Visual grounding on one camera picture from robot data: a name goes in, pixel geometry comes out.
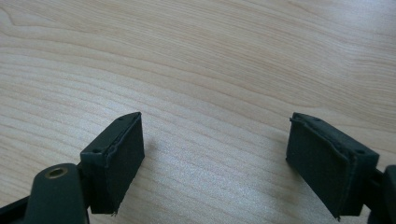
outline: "black bracket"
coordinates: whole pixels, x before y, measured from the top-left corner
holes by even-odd
[[[376,152],[321,119],[294,113],[290,121],[286,160],[334,217],[359,216],[366,204],[371,221],[396,223],[396,166],[382,174]]]
[[[142,120],[114,120],[80,153],[81,162],[40,172],[30,197],[0,209],[0,223],[89,223],[93,214],[115,214],[145,157]]]

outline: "wooden table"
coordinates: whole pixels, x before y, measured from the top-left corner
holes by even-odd
[[[0,206],[141,111],[146,158],[92,223],[337,223],[285,161],[294,111],[396,163],[396,2],[0,1]],[[343,217],[364,223],[369,214]]]

